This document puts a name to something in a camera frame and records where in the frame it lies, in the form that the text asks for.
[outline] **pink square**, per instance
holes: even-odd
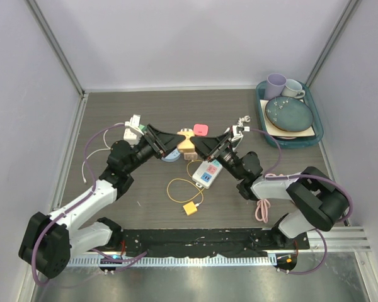
[[[199,137],[205,137],[207,132],[209,132],[209,126],[203,124],[196,124],[193,127],[193,132]]]
[[[217,168],[214,167],[213,165],[210,165],[208,168],[207,168],[207,172],[210,173],[210,174],[214,174],[216,172]]]

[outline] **white mug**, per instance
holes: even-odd
[[[296,80],[287,79],[282,91],[282,96],[290,96],[292,98],[300,99],[305,96],[305,90],[302,90],[302,85]]]

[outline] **plastic bin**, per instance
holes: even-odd
[[[313,146],[319,143],[323,137],[323,127],[321,124],[321,120],[319,119],[318,111],[316,110],[314,99],[312,98],[311,92],[309,91],[308,87],[305,86],[304,83],[302,84],[303,90],[305,90],[305,97],[304,102],[305,104],[311,109],[312,114],[314,115],[314,121],[312,123],[312,129],[315,132],[315,136],[313,137],[297,137],[293,140],[284,140],[281,138],[276,138],[278,144],[282,148],[304,148],[308,146]],[[265,118],[263,116],[260,100],[263,99],[265,95],[265,88],[266,88],[266,81],[263,81],[262,83],[259,83],[256,87],[256,107],[257,107],[257,113],[259,114],[259,118],[261,121],[262,130],[266,131],[266,125],[265,125]],[[269,145],[273,147],[277,147],[275,142],[267,135],[265,135],[265,138]]]

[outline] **purple cup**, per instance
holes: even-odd
[[[284,87],[287,79],[282,74],[269,74],[266,82],[265,99],[273,99],[279,96]]]

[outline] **cup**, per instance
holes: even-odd
[[[282,74],[269,74],[266,82],[264,99],[273,99],[282,93],[287,79]]]
[[[302,90],[302,85],[296,80],[288,79],[282,91],[282,96],[290,96],[295,99],[300,99],[305,96],[305,90]]]

